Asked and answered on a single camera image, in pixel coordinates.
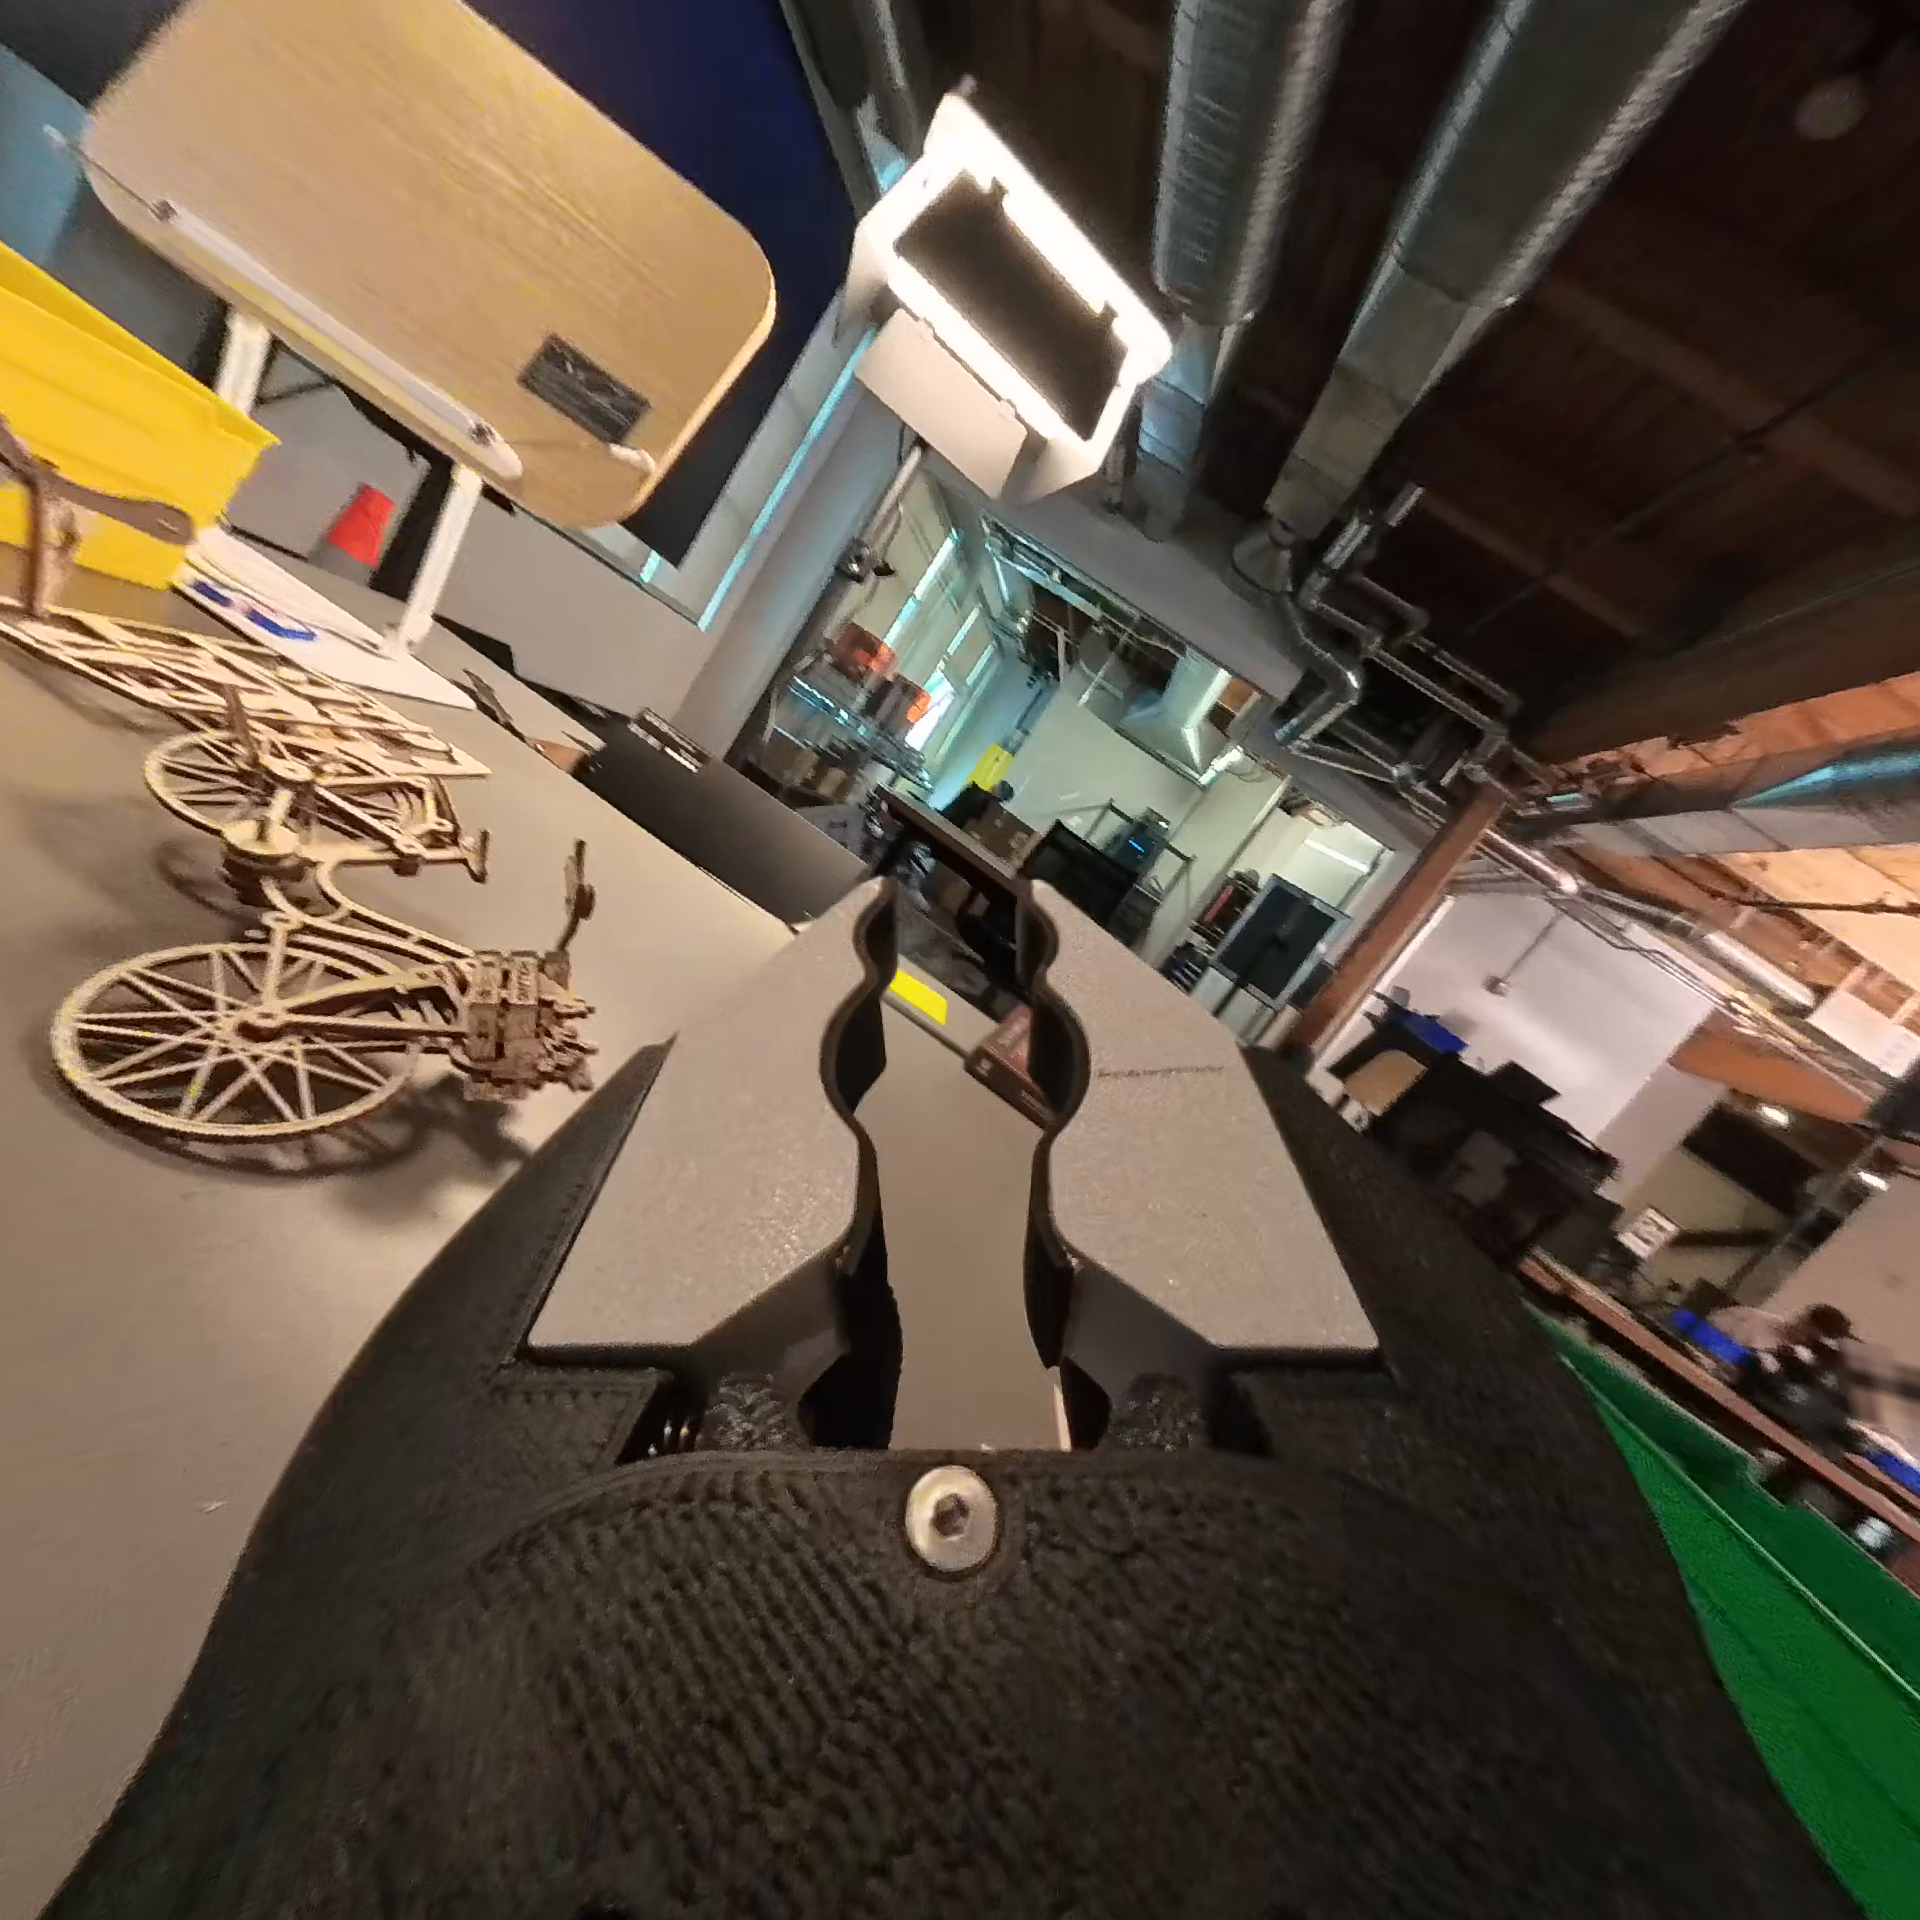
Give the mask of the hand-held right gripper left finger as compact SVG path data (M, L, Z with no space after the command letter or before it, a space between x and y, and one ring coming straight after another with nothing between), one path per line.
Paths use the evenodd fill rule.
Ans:
M903 1315L880 1149L899 891L870 877L666 1049L527 1333L540 1363L769 1381L820 1445L889 1445Z

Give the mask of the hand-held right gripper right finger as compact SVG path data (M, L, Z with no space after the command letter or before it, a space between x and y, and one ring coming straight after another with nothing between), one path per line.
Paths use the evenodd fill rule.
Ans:
M1201 1438L1258 1370L1359 1370L1379 1328L1241 1040L1052 882L1018 905L1032 1161L1025 1314L1061 1442L1170 1381Z

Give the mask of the dark monitor screen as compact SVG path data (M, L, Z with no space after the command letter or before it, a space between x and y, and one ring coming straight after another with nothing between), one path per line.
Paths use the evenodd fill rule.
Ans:
M1209 972L1227 978L1227 997L1279 1008L1345 924L1341 909L1269 876L1215 947Z

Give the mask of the black desk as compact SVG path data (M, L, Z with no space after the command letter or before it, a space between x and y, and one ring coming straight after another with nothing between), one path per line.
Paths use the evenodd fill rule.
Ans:
M1482 1070L1389 1030L1351 1045L1334 1080L1361 1134L1507 1266L1591 1251L1621 1214L1603 1194L1617 1155L1555 1114L1555 1091L1523 1065Z

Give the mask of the brown wooden pillar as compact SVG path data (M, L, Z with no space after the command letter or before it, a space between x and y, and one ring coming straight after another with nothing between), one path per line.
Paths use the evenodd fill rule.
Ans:
M1345 945L1339 962L1324 978L1321 994L1300 1008L1288 1039L1278 1040L1288 1062L1309 1065L1327 1052L1334 1035L1355 1018L1379 978L1395 965L1406 947L1412 947L1420 926L1427 926L1453 876L1499 827L1507 811L1507 790L1480 783L1447 812L1367 924Z

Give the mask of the black case with yellow label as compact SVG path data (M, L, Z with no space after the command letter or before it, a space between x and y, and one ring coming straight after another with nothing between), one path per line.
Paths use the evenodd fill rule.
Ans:
M1045 1122L1052 1108L1030 1070L1032 1008L1018 975L1018 912L1030 886L996 852L982 850L965 828L894 790L880 797L882 852L871 867L903 876L907 852L926 850L967 886L965 909L953 912L952 941L965 947L982 972L985 1039L967 1049L965 1065L1004 1104Z

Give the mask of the metal pipe cluster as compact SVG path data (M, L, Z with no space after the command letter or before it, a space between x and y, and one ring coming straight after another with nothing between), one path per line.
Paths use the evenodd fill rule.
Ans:
M1420 483L1406 483L1389 502L1359 505L1316 548L1279 519L1235 538L1227 579L1269 609L1279 650L1302 669L1308 687L1274 703L1264 741L1288 756L1376 771L1406 792L1458 779L1501 790L1501 774L1520 764L1520 699L1440 648L1432 613L1372 571L1383 543L1413 515L1423 493ZM1376 674L1459 726L1465 749L1440 762L1438 752L1383 744L1361 722Z

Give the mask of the white paper sheet blue print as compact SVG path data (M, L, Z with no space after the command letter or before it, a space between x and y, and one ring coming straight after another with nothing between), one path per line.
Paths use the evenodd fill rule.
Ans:
M258 640L301 669L376 697L474 708L472 693L425 665L397 636L225 530L207 530L189 543L176 592L235 636Z

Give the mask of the large green plastic bin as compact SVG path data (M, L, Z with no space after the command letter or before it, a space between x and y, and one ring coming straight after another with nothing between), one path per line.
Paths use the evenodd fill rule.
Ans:
M1538 1322L1652 1504L1776 1786L1869 1918L1916 1918L1916 1596L1660 1389Z

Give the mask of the laser-cut wooden part sheet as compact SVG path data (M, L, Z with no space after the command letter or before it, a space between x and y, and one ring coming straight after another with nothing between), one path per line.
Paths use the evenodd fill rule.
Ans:
M428 726L272 648L96 609L33 613L3 600L3 636L145 708L231 731L269 756L370 755L406 778L477 779L490 767Z

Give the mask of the white box light fixture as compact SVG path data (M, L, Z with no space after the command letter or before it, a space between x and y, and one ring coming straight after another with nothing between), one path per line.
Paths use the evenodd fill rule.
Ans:
M926 150L856 221L844 321L859 382L998 505L1087 483L1172 360L1155 307L979 112L935 107Z

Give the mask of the tilted wooden desk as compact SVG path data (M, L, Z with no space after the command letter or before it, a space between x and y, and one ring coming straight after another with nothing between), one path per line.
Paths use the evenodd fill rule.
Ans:
M131 235L451 459L393 653L483 490L624 521L779 318L752 233L463 2L183 2L74 150Z

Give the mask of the long silver ceiling duct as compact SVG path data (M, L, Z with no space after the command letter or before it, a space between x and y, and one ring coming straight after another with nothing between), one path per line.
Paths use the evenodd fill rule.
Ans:
M1699 860L1916 847L1916 734L1558 792L1526 805L1512 833L1538 850Z

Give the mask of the wide silver ceiling duct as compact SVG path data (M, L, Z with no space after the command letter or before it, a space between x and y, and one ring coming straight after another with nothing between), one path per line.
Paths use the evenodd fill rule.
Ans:
M1321 538L1392 442L1572 233L1740 2L1494 2L1274 490L1269 538Z

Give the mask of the ribbed silver ceiling duct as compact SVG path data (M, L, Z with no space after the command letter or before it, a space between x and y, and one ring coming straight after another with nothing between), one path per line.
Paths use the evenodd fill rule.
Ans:
M1150 268L1172 356L1144 386L1129 515L1177 534L1212 415L1268 305L1355 2L1179 2Z

